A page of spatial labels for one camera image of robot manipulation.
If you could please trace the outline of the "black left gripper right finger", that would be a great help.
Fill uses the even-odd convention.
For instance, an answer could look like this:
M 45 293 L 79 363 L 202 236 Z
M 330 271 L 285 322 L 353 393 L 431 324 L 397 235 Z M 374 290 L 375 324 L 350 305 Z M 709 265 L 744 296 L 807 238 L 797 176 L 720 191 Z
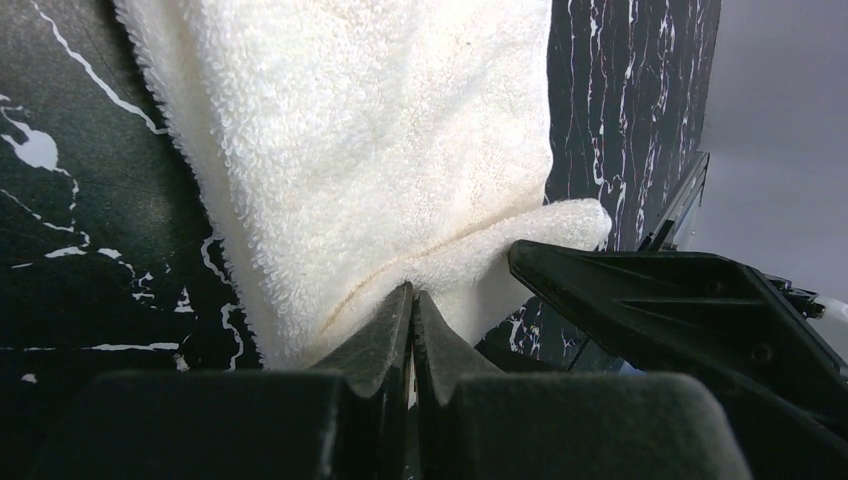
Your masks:
M 420 292 L 413 307 L 429 479 L 748 479 L 716 399 L 678 374 L 506 373 Z

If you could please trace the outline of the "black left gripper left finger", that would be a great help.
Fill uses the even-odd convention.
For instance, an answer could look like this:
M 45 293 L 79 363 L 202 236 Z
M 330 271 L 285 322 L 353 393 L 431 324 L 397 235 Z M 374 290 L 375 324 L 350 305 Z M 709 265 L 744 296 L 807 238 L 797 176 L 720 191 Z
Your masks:
M 399 479 L 410 285 L 305 370 L 119 372 L 70 404 L 34 479 Z

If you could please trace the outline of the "white cloth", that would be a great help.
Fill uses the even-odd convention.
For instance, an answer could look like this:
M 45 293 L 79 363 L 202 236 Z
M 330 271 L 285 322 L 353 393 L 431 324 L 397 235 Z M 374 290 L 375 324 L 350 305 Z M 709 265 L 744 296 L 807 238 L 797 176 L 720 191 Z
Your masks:
M 530 296 L 520 239 L 592 251 L 546 203 L 548 1 L 119 1 L 263 367 L 310 366 L 397 286 L 475 343 Z

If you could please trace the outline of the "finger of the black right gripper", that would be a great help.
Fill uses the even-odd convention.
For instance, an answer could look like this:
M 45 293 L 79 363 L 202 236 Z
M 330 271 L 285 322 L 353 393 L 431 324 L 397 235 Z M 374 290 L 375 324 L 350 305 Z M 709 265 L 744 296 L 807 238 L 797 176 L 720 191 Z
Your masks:
M 847 365 L 760 271 L 696 252 L 529 240 L 511 274 L 612 355 L 701 382 L 757 479 L 847 475 Z

